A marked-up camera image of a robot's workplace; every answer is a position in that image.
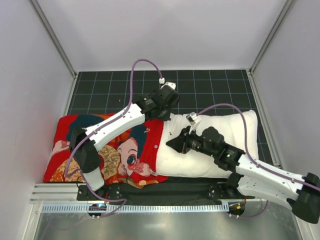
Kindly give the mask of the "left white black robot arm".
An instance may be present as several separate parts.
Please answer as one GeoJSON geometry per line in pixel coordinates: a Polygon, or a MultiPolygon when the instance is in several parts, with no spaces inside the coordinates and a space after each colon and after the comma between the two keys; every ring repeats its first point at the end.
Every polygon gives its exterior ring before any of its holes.
{"type": "Polygon", "coordinates": [[[141,95],[112,117],[85,129],[73,129],[69,144],[70,158],[74,159],[84,178],[88,194],[101,200],[106,194],[105,180],[100,172],[101,159],[98,151],[125,131],[149,120],[170,120],[172,108],[179,102],[176,84],[166,82],[151,94],[141,95]]]}

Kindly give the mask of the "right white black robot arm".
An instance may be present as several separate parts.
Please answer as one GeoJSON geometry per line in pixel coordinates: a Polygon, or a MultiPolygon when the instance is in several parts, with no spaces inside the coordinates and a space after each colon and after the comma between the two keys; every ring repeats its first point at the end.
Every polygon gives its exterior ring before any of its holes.
{"type": "Polygon", "coordinates": [[[166,145],[181,154],[194,151],[207,155],[220,169],[230,171],[225,185],[230,198],[260,198],[291,210],[305,222],[317,224],[320,220],[320,178],[313,173],[303,176],[254,159],[226,143],[214,127],[201,135],[186,127],[166,145]]]}

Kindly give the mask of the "red cartoon print pillowcase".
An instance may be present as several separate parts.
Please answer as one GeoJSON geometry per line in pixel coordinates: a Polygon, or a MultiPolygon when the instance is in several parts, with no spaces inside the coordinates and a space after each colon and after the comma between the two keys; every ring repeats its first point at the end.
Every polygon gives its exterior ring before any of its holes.
{"type": "MultiPolygon", "coordinates": [[[[53,140],[51,157],[43,177],[44,183],[83,181],[76,160],[69,161],[71,132],[75,127],[83,129],[96,125],[111,114],[73,114],[59,119],[53,140]]],[[[167,176],[157,170],[157,154],[160,150],[164,122],[149,120],[112,139],[99,150],[101,176],[107,185],[126,183],[141,189],[146,185],[166,181],[167,176]]]]}

